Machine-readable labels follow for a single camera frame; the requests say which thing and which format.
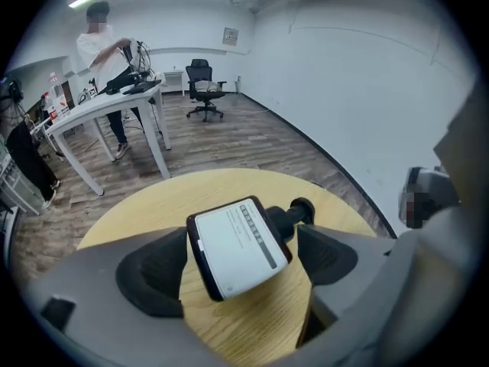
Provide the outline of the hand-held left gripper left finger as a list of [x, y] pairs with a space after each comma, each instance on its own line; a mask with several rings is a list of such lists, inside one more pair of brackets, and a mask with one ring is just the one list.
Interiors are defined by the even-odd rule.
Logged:
[[83, 366], [222, 366], [180, 301], [183, 227], [82, 248], [32, 282], [24, 299], [49, 337]]

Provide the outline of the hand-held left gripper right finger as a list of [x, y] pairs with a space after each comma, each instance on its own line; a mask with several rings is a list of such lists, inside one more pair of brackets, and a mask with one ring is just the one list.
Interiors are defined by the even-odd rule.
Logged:
[[375, 279], [394, 239], [343, 232], [321, 226], [297, 228], [298, 257], [311, 282], [313, 313], [336, 321]]

